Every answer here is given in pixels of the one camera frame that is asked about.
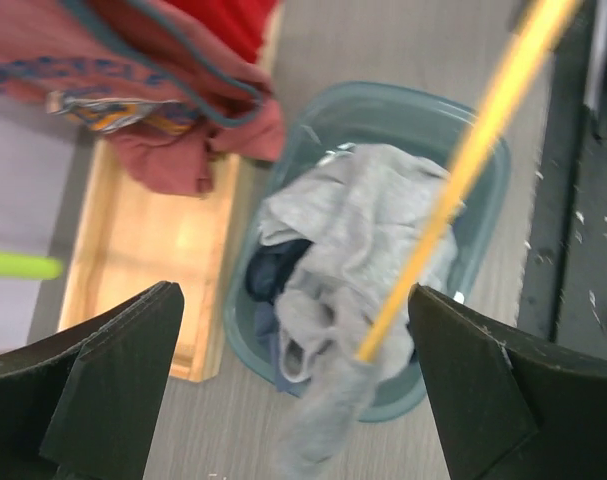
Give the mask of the yellow hanger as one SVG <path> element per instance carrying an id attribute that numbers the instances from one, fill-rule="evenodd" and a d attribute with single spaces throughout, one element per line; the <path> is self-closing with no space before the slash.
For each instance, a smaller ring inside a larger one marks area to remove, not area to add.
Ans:
<path id="1" fill-rule="evenodd" d="M 559 41 L 581 5 L 577 0 L 545 0 L 535 1 L 529 7 L 520 34 L 510 41 L 494 70 L 476 120 L 454 149 L 449 180 L 424 232 L 356 351 L 358 361 L 375 360 L 402 302 L 413 291 L 442 234 L 475 185 L 495 141 L 517 111 L 547 52 Z"/>

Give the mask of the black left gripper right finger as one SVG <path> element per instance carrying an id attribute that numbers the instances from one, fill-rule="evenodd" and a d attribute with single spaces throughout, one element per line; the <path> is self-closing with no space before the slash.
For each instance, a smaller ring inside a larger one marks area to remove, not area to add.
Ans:
<path id="1" fill-rule="evenodd" d="M 607 480 L 607 360 L 428 287 L 408 312 L 451 478 Z"/>

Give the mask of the navy blue tank top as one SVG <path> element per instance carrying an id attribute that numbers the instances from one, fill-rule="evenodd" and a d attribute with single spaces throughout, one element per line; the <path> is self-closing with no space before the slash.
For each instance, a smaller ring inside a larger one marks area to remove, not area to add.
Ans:
<path id="1" fill-rule="evenodd" d="M 274 303 L 284 290 L 296 264 L 312 245 L 296 239 L 275 245 L 262 245 L 252 255 L 245 273 L 245 290 L 256 303 L 254 335 L 269 356 L 274 385 L 278 392 L 290 393 L 294 384 L 281 373 L 279 360 L 280 323 Z"/>

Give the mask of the grey tank top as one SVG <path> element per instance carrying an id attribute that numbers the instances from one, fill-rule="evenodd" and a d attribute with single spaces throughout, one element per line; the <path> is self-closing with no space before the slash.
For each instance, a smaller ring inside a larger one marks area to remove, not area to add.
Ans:
<path id="1" fill-rule="evenodd" d="M 447 179 L 429 159 L 360 144 L 325 156 L 263 201 L 263 245 L 309 242 L 275 302 L 281 372 L 307 385 L 282 423 L 278 478 L 318 478 L 377 386 L 408 366 L 414 342 L 406 311 L 374 360 L 360 362 L 356 352 Z"/>

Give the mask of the lime green hanger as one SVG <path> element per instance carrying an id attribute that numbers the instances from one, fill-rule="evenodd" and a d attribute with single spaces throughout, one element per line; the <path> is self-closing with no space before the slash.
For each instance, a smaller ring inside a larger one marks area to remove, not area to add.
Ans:
<path id="1" fill-rule="evenodd" d="M 0 277 L 51 280 L 62 270 L 62 263 L 53 257 L 0 251 Z"/>

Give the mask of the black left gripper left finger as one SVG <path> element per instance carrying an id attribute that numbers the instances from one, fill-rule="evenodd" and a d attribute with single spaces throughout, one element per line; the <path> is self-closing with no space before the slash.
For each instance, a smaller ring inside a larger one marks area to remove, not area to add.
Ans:
<path id="1" fill-rule="evenodd" d="M 140 479 L 184 310 L 162 281 L 0 355 L 0 479 Z"/>

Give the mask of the pink tank top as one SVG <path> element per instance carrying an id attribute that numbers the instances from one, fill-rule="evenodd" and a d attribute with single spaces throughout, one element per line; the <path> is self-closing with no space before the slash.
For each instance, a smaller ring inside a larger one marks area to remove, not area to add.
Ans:
<path id="1" fill-rule="evenodd" d="M 269 76 L 165 1 L 0 1 L 0 95 L 107 139 L 148 189 L 213 187 L 210 159 L 279 158 Z"/>

